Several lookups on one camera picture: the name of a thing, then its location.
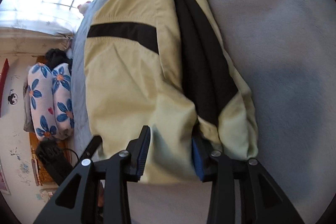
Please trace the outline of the upper blue flower pillow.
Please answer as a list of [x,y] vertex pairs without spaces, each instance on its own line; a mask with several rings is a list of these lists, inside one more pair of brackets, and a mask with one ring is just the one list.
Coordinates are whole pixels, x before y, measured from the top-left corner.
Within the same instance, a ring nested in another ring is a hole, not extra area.
[[54,114],[52,74],[45,64],[36,63],[27,77],[31,117],[39,140],[53,139],[58,133]]

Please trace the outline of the grey bed blanket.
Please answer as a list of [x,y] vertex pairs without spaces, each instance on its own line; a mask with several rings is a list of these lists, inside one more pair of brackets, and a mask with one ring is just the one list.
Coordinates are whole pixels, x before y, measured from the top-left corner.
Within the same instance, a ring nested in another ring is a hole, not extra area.
[[[106,0],[93,1],[72,44],[79,152],[91,138],[84,40]],[[335,0],[208,2],[224,48],[252,91],[258,159],[303,221],[316,223],[335,195]]]

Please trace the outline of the cartoon wall sticker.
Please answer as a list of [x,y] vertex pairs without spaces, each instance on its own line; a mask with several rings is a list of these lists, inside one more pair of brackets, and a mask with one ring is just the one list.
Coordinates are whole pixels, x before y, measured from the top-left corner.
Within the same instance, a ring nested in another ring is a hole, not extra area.
[[9,96],[7,97],[7,101],[11,105],[16,105],[18,103],[18,95],[14,92],[13,89],[10,90]]

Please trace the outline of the lower blue flower pillow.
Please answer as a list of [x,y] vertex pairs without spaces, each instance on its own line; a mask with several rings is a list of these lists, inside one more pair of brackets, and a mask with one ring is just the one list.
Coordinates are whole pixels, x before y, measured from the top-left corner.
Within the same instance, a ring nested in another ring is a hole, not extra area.
[[64,140],[74,132],[75,122],[71,100],[71,75],[67,63],[52,71],[54,113],[58,133],[56,138]]

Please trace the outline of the dark clothes pile by pillows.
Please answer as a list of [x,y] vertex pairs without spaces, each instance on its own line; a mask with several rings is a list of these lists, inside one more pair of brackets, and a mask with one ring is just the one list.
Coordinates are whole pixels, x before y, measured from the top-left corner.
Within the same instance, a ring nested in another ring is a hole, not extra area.
[[69,59],[67,54],[58,48],[52,48],[47,51],[45,54],[45,59],[47,60],[46,65],[51,71],[63,63],[68,64],[69,71],[72,69],[72,59]]

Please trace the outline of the white pink plush toy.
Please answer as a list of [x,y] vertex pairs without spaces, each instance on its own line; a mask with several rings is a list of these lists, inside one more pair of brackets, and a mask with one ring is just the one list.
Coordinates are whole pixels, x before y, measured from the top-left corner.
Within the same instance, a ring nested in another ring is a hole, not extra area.
[[83,16],[87,12],[87,10],[90,8],[92,2],[91,1],[86,1],[85,3],[78,5],[77,9],[82,14]]

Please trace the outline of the yellow and black hooded jacket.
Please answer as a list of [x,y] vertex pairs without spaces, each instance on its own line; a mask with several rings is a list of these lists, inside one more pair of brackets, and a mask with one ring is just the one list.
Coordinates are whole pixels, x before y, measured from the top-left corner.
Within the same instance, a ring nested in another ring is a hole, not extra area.
[[84,73],[89,126],[104,157],[150,127],[143,183],[195,178],[194,128],[231,159],[258,153],[251,90],[207,0],[107,0],[92,18]]

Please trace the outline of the blue flower pillow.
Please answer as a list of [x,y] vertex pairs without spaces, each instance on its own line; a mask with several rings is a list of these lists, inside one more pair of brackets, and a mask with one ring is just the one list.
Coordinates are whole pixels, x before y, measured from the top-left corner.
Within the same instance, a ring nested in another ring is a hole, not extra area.
[[67,63],[52,71],[54,113],[58,133],[56,138],[64,140],[74,132],[75,122],[71,100],[71,75]]
[[39,140],[53,139],[58,133],[54,114],[52,74],[45,64],[36,63],[27,77],[31,117]]

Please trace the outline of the red wall shelf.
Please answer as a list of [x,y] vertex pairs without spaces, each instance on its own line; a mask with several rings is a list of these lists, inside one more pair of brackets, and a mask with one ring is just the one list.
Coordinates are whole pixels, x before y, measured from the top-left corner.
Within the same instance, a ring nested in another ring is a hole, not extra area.
[[3,64],[2,67],[2,71],[1,71],[1,79],[0,79],[0,114],[2,116],[2,101],[3,101],[3,93],[4,93],[4,89],[5,89],[5,83],[6,83],[6,79],[7,79],[7,74],[9,71],[10,65],[9,65],[9,60],[5,59],[5,62]]

